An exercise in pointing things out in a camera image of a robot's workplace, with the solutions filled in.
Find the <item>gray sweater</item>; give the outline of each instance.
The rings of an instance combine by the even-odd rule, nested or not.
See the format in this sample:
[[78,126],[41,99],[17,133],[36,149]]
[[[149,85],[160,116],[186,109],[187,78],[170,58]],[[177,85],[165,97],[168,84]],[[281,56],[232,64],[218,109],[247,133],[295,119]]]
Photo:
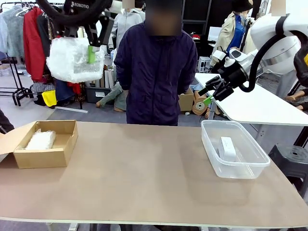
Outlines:
[[9,11],[0,14],[0,21],[4,20],[5,24],[1,24],[0,33],[7,34],[7,47],[5,47],[5,41],[0,41],[1,52],[8,53],[10,57],[24,56],[24,18],[16,17],[16,14],[23,9],[20,6],[13,6]]
[[141,16],[142,21],[144,22],[145,21],[145,12],[143,12],[142,10],[137,9],[137,8],[135,10],[139,13],[139,15]]
[[137,25],[139,23],[142,23],[142,19],[137,10],[132,9],[130,10],[130,12],[124,10],[123,13],[119,13],[115,17],[115,23],[114,26],[112,27],[108,48],[110,49],[114,48],[112,38],[115,37],[115,35],[116,35],[116,47],[118,48],[125,32],[132,26]]

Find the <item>bubble wrap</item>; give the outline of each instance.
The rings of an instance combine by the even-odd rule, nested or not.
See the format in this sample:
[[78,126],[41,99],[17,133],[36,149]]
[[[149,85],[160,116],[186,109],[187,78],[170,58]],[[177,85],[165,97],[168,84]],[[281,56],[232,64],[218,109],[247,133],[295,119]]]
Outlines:
[[55,131],[41,132],[41,129],[37,130],[31,140],[29,141],[26,150],[46,150],[51,149],[54,140],[56,139]]
[[88,63],[87,38],[55,38],[52,41],[47,66],[59,80],[80,83],[102,78],[104,69],[103,46],[95,53],[95,63]]

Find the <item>dark blue jacket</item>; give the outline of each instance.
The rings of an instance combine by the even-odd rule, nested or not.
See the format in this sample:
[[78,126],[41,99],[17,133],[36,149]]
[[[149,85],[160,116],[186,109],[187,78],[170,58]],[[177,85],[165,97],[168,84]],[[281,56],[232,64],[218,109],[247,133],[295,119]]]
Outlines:
[[193,39],[150,36],[145,23],[131,27],[117,50],[116,73],[127,97],[127,123],[178,124],[179,97],[193,81],[197,49]]

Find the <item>cardboard box on floor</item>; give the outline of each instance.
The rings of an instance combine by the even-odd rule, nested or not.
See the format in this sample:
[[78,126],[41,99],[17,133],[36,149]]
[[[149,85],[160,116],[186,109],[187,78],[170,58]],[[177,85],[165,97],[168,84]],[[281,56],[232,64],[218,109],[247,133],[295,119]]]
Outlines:
[[181,112],[190,112],[193,107],[194,94],[192,89],[189,87],[185,94],[179,96],[179,104]]
[[[56,132],[51,149],[24,150],[38,130]],[[13,153],[19,168],[66,167],[78,137],[75,120],[36,121],[0,137],[0,155]]]

